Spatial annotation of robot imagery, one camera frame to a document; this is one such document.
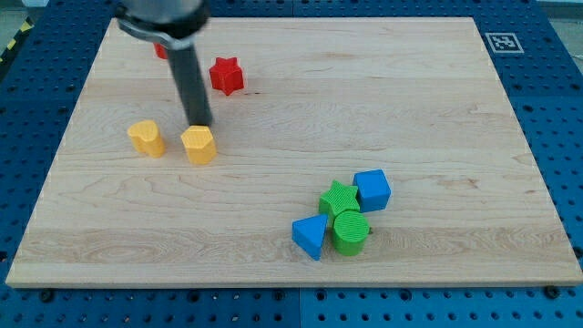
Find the grey robot arm end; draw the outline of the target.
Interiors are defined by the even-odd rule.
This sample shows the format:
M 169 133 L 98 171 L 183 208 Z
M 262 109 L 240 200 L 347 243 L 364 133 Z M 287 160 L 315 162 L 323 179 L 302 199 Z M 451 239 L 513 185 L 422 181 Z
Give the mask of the grey robot arm end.
M 210 17 L 208 0 L 122 0 L 115 9 L 122 31 L 169 50 L 193 46 Z

